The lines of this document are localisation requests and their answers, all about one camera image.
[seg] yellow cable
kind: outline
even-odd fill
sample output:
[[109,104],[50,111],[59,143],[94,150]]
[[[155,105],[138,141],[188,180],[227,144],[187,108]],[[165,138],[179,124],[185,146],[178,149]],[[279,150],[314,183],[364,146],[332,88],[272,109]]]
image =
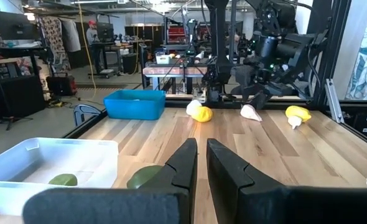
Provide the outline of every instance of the yellow cable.
[[[136,4],[136,17],[138,18],[138,4]],[[136,59],[135,59],[135,69],[131,74],[128,75],[133,75],[136,73],[136,70],[138,68],[138,56],[139,56],[139,24],[137,24],[138,26],[136,26],[136,35],[138,37],[138,41],[136,42]]]
[[94,71],[92,69],[92,61],[91,61],[90,51],[88,50],[88,44],[86,42],[86,35],[85,35],[85,32],[84,32],[83,13],[81,11],[81,3],[80,2],[81,1],[78,2],[78,12],[79,12],[79,15],[80,15],[81,30],[83,31],[83,39],[84,39],[84,45],[85,45],[85,50],[86,50],[86,56],[88,57],[88,61],[90,63],[91,79],[92,79],[92,84],[94,85],[94,94],[92,95],[92,97],[90,99],[83,99],[83,100],[90,100],[91,101],[95,98],[95,95],[96,95],[96,84],[95,84],[95,81],[94,81]]

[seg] blue plastic bin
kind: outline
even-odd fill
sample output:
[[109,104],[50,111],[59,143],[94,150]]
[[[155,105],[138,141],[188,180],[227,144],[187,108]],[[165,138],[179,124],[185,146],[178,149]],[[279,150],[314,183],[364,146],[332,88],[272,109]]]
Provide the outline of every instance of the blue plastic bin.
[[156,120],[164,111],[165,91],[118,90],[103,103],[113,119]]

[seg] person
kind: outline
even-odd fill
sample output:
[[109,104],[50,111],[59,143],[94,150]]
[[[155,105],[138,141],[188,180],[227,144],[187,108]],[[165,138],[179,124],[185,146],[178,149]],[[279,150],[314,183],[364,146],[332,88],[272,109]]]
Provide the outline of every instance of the person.
[[96,30],[96,22],[90,20],[88,22],[88,25],[89,28],[86,30],[86,39],[91,50],[92,61],[95,63],[96,73],[99,74],[101,72],[101,65],[100,65],[101,50],[99,47],[95,47],[93,45],[95,42],[100,41],[98,38],[98,31]]

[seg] white plastic bin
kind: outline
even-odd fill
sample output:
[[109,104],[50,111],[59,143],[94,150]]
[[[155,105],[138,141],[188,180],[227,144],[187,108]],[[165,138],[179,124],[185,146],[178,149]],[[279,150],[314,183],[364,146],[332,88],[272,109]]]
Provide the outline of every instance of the white plastic bin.
[[117,179],[114,141],[32,138],[0,154],[0,214],[21,215],[25,202],[50,188],[59,174],[74,174],[76,187],[110,188]]

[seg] green avocado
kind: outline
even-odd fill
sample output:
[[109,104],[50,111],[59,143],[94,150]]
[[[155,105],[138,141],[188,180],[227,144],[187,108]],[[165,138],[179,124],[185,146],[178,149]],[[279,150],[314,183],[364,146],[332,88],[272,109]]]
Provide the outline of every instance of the green avocado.
[[128,189],[138,189],[140,186],[145,184],[148,180],[150,180],[153,176],[155,176],[158,171],[161,170],[163,166],[147,166],[139,169],[137,172],[135,172],[134,175],[130,178],[130,180],[127,182],[127,188]]
[[73,174],[60,174],[48,182],[48,184],[62,186],[77,186],[77,177]]

